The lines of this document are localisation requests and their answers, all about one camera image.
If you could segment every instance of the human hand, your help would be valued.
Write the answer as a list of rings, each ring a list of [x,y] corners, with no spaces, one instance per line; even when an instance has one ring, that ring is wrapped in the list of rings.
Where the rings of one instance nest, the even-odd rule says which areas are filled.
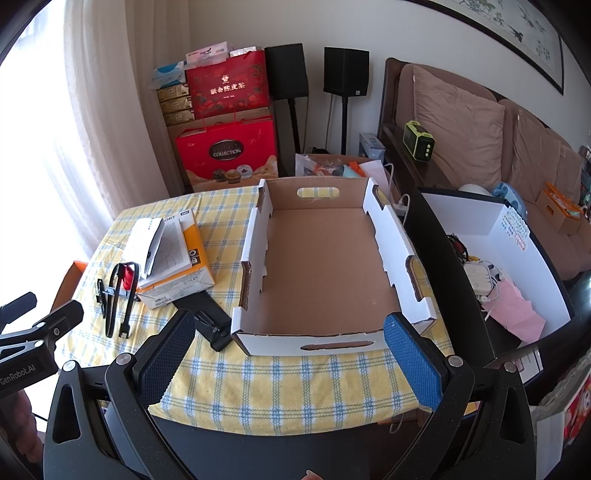
[[[316,475],[311,470],[306,470],[306,476],[301,480],[322,480],[322,478]]]
[[[15,441],[17,450],[27,457],[29,462],[40,463],[43,460],[43,444],[37,436],[37,422],[33,416],[29,397],[24,390],[17,393],[14,422],[18,425]]]

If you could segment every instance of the green radio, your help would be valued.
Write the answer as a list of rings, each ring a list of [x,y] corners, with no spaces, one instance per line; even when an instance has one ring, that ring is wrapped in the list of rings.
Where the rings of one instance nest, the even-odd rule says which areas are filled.
[[[415,160],[429,161],[435,147],[435,139],[421,124],[411,120],[404,125],[402,143]]]

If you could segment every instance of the painting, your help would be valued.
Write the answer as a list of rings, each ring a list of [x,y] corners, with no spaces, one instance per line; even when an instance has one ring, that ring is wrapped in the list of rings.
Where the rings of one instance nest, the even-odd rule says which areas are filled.
[[[410,0],[437,9],[490,35],[529,62],[560,93],[562,43],[548,19],[527,0]]]

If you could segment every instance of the table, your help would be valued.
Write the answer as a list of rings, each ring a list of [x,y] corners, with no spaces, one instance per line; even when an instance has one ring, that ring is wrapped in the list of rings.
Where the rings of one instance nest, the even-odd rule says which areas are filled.
[[[231,314],[238,305],[242,281],[240,257],[256,187],[195,193],[122,212],[89,262],[74,298],[85,316],[81,325],[58,344],[62,355],[89,367],[111,363],[123,352],[135,352],[162,329],[176,308],[150,310],[134,305],[129,339],[108,339],[100,306],[95,302],[98,277],[107,278],[120,261],[126,239],[138,218],[166,217],[192,208],[203,236],[216,285],[208,292]],[[417,282],[432,296],[426,275]],[[120,307],[118,315],[124,308]],[[445,355],[452,347],[439,321],[428,336]],[[418,401],[390,351],[310,357],[246,356],[232,342],[213,351],[196,333],[187,355],[153,415],[206,429],[242,434],[289,435],[345,429],[387,420],[417,408]]]

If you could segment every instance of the blue gripper pad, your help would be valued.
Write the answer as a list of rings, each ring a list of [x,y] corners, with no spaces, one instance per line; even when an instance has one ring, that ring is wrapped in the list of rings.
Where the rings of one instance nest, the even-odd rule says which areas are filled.
[[[179,310],[158,335],[148,338],[142,352],[137,352],[137,396],[145,408],[160,403],[194,337],[195,316]]]
[[[443,398],[439,374],[401,321],[392,314],[384,320],[386,344],[419,403],[435,411]]]

